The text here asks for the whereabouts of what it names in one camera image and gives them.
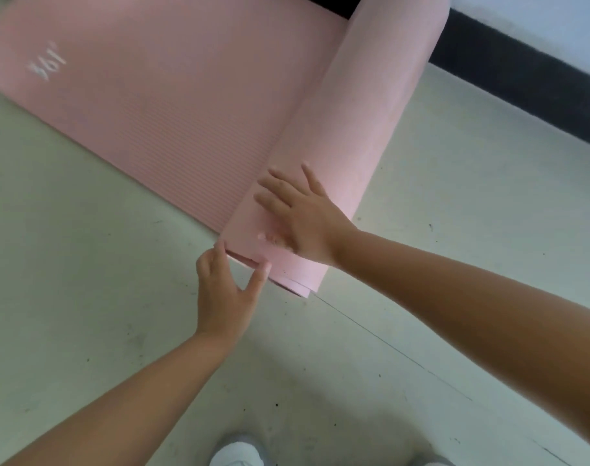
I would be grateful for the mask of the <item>person's right hand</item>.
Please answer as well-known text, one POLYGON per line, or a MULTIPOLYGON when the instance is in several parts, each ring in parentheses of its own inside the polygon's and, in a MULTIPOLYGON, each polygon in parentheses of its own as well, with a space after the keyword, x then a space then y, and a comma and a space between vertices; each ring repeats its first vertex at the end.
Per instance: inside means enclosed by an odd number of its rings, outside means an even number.
POLYGON ((263 187, 254 194, 255 202, 276 221, 275 229, 267 233, 290 232, 296 241, 296 249, 288 251, 316 263, 340 268, 346 238, 358 231, 351 220, 328 194, 311 193, 307 182, 302 184, 275 167, 270 167, 264 176, 285 179, 298 189, 295 201, 281 201, 263 187))

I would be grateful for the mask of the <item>person's left hand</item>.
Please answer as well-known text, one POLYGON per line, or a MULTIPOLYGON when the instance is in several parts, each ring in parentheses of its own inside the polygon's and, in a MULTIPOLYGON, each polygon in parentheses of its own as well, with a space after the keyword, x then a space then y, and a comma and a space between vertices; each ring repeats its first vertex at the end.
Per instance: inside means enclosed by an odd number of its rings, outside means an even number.
POLYGON ((229 353, 252 320, 255 308, 247 308, 242 290, 233 279, 225 243, 219 239, 196 262, 198 275, 198 324, 196 336, 219 352, 229 353))

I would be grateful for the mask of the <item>pink yoga mat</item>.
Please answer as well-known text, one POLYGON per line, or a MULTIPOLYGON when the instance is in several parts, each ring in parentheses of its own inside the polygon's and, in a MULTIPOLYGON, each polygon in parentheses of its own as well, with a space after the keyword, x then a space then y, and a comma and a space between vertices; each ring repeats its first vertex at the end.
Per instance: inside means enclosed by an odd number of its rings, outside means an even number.
POLYGON ((13 0, 0 92, 221 234, 301 297, 327 267, 262 243, 253 200, 309 162, 353 218, 444 29, 450 0, 13 0))

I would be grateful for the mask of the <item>person's left forearm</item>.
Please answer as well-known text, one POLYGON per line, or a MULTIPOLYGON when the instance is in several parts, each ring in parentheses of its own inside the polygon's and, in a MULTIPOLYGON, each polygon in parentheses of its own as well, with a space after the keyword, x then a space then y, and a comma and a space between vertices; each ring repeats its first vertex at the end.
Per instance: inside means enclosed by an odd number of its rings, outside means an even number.
POLYGON ((239 339, 195 333, 0 466, 145 466, 239 339))

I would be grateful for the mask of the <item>person's right forearm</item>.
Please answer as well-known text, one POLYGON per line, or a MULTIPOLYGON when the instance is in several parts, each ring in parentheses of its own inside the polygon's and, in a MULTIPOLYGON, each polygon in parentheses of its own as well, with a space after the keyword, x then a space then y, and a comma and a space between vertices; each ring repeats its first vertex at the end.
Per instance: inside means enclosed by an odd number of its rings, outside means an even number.
POLYGON ((590 444, 590 309, 355 228, 332 266, 405 308, 590 444))

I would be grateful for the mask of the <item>white shoe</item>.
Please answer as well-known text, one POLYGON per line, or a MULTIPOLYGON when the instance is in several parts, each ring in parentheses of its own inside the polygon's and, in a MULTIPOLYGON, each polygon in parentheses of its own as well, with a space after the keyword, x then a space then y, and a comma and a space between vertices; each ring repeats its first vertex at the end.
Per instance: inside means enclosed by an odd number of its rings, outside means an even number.
POLYGON ((266 449, 252 436, 234 434, 216 445, 208 466, 275 466, 266 449))
POLYGON ((441 455, 423 453, 415 455, 406 466, 455 466, 455 464, 441 455))

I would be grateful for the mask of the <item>black baseboard strip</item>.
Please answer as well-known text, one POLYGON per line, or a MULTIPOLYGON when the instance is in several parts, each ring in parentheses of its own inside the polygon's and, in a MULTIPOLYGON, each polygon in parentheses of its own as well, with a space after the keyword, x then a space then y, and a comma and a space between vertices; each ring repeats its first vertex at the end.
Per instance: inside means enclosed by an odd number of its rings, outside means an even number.
POLYGON ((430 63, 590 145, 590 74, 451 7, 430 63))

